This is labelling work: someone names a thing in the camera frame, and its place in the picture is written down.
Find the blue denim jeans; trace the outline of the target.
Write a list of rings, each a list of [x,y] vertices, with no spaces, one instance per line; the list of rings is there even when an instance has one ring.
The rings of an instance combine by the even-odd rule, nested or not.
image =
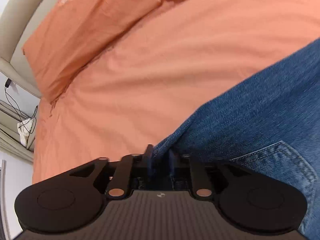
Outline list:
[[[225,159],[301,191],[299,227],[319,239],[319,40],[202,105],[153,150]]]

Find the white cloth on nightstand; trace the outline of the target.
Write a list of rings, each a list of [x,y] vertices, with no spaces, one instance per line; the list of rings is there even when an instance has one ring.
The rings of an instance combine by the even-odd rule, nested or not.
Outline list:
[[[23,120],[22,122],[17,124],[17,131],[20,136],[20,143],[24,146],[27,147],[28,145],[28,140],[31,134],[34,131],[36,123],[36,118],[28,118]]]

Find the beige left nightstand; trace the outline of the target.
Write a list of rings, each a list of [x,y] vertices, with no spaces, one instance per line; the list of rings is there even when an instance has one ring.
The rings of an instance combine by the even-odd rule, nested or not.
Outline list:
[[[34,161],[35,131],[26,132],[25,143],[18,132],[21,119],[14,107],[1,100],[1,151],[26,163]]]

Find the orange bed sheet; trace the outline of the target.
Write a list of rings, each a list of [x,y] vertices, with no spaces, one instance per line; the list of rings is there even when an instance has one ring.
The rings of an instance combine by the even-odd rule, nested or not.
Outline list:
[[[142,153],[198,107],[319,37],[319,0],[164,1],[41,98],[33,183]]]

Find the left orange pillow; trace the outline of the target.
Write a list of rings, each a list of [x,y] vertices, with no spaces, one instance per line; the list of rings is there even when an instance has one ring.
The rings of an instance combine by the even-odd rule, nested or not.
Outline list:
[[[58,0],[23,45],[41,95],[55,101],[80,69],[164,1]]]

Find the beige upholstered headboard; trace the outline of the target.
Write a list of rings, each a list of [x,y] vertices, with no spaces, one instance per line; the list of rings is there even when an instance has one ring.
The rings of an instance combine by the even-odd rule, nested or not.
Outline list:
[[[1,73],[40,98],[22,47],[58,0],[9,0],[1,14]]]

